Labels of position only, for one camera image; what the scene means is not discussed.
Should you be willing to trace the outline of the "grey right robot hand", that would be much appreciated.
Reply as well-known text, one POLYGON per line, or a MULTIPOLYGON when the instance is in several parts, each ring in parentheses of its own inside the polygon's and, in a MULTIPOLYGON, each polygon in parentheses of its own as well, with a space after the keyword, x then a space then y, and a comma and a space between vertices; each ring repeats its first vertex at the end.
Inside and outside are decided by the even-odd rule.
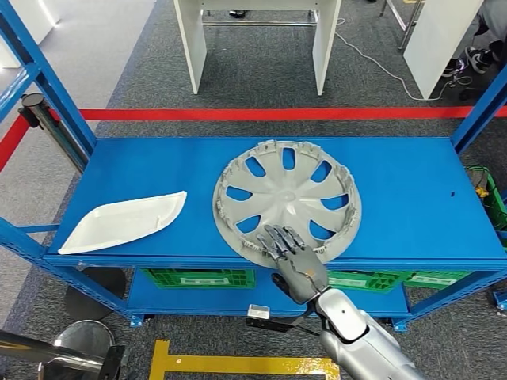
POLYGON ((256 238, 276 266, 271 280, 296 304, 311 302, 330 287, 326 266, 293 228, 265 225, 256 238))

